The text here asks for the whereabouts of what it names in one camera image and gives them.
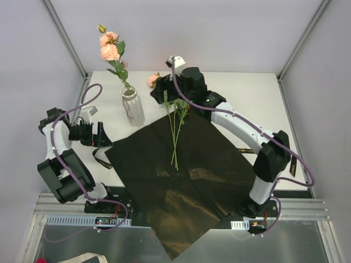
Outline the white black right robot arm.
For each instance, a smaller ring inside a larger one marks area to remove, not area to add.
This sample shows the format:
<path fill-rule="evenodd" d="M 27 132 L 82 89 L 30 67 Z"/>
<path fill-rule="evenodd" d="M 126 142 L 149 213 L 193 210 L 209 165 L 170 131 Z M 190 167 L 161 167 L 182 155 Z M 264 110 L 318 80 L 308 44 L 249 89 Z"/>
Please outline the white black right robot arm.
<path fill-rule="evenodd" d="M 288 135 L 282 130 L 273 133 L 260 128 L 238 113 L 223 96 L 207 89 L 198 67 L 185 68 L 175 74 L 175 81 L 172 78 L 158 73 L 149 78 L 150 95 L 158 104 L 186 97 L 200 116 L 230 131 L 257 155 L 247 211 L 260 216 L 267 208 L 274 181 L 290 161 Z"/>

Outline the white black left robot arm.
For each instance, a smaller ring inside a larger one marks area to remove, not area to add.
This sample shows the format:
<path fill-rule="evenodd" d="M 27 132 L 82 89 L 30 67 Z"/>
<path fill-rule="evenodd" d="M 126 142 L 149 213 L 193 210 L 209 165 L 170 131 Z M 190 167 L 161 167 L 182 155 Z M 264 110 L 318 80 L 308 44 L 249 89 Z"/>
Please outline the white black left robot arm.
<path fill-rule="evenodd" d="M 112 146 L 103 122 L 98 122 L 97 133 L 93 134 L 93 124 L 88 119 L 71 124 L 66 112 L 55 107 L 47 111 L 47 118 L 40 121 L 38 128 L 46 137 L 47 154 L 44 162 L 37 165 L 37 170 L 54 197 L 64 204 L 88 193 L 89 201 L 97 201 L 97 207 L 103 213 L 112 212 L 116 200 L 108 195 L 107 186 L 94 181 L 88 168 L 71 148 L 72 141 L 97 150 Z"/>

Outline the black paper flower wrap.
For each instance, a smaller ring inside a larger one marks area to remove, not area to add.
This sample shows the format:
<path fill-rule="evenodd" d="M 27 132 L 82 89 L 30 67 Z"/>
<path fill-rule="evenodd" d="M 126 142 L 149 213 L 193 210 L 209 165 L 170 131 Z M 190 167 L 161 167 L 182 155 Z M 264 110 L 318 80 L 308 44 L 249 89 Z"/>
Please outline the black paper flower wrap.
<path fill-rule="evenodd" d="M 195 112 L 177 142 L 162 117 L 105 154 L 170 259 L 246 200 L 255 179 L 250 162 Z"/>

